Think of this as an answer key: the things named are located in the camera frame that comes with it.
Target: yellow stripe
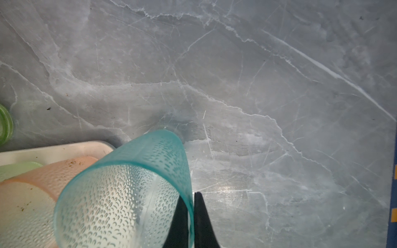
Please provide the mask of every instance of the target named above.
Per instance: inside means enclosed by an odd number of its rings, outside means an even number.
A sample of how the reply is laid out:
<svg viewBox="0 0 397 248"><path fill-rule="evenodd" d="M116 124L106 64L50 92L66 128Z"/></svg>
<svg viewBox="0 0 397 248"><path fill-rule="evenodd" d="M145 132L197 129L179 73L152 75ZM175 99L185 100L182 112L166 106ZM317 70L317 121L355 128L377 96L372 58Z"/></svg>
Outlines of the yellow stripe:
<svg viewBox="0 0 397 248"><path fill-rule="evenodd" d="M397 208L393 208L391 210L391 219L390 222L397 222Z"/></svg>

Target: marble surface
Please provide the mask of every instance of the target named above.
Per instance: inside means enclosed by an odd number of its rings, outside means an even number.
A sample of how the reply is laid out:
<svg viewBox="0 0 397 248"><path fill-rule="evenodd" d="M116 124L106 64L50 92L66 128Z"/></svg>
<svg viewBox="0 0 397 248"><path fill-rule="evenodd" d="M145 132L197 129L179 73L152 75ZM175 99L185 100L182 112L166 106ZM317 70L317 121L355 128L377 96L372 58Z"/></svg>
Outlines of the marble surface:
<svg viewBox="0 0 397 248"><path fill-rule="evenodd" d="M0 151L173 127L219 243L384 247L394 0L3 0Z"/></svg>

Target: green lid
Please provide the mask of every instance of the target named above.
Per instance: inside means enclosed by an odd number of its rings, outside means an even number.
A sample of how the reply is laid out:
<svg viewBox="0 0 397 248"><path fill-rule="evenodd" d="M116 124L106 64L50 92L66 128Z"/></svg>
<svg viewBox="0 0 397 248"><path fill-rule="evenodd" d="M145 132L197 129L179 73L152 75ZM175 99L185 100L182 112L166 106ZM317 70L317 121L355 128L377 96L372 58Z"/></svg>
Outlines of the green lid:
<svg viewBox="0 0 397 248"><path fill-rule="evenodd" d="M7 109L0 104L0 145L6 143L12 136L13 124Z"/></svg>

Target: turquoise plastic cup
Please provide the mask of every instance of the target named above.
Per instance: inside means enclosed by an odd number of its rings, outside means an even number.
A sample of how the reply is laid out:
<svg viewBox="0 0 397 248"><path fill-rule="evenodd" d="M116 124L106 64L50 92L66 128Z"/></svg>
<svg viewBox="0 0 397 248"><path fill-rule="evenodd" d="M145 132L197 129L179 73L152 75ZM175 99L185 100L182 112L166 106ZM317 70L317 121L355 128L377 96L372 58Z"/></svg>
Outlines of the turquoise plastic cup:
<svg viewBox="0 0 397 248"><path fill-rule="evenodd" d="M0 104L0 145L11 139L13 123L7 109Z"/></svg>
<svg viewBox="0 0 397 248"><path fill-rule="evenodd" d="M162 248L179 196L189 212L193 195L181 140L157 130L117 148L72 179L55 206L59 248Z"/></svg>

